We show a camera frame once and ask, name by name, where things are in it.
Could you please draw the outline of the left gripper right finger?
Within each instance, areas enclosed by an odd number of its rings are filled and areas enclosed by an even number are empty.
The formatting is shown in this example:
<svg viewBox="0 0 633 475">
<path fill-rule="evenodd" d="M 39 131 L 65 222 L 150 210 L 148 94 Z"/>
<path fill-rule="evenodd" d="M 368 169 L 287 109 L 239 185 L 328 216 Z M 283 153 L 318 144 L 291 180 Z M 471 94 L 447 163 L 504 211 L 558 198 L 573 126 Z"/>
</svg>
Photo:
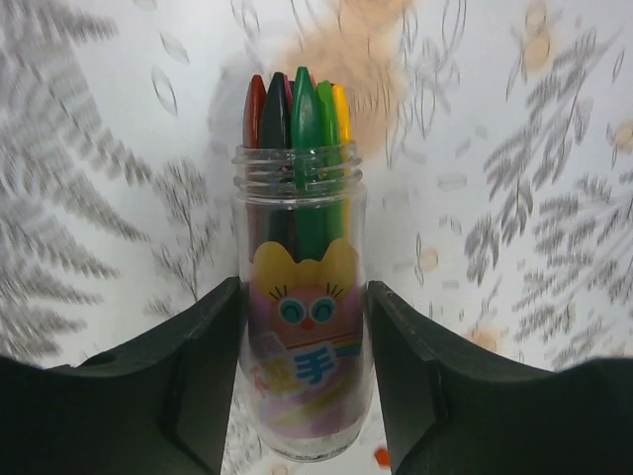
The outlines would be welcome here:
<svg viewBox="0 0 633 475">
<path fill-rule="evenodd" d="M 367 289 L 370 336 L 395 474 L 628 474 L 632 363 L 561 372 L 489 352 Z"/>
</svg>

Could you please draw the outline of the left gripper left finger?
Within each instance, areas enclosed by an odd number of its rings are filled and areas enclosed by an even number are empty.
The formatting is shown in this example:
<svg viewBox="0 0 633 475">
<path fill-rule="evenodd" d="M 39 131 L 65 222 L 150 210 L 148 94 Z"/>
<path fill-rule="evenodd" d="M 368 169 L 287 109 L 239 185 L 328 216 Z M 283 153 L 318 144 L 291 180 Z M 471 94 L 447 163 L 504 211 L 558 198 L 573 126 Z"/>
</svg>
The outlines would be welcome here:
<svg viewBox="0 0 633 475">
<path fill-rule="evenodd" d="M 240 339 L 229 278 L 174 318 L 71 367 L 1 361 L 5 474 L 217 474 Z"/>
</svg>

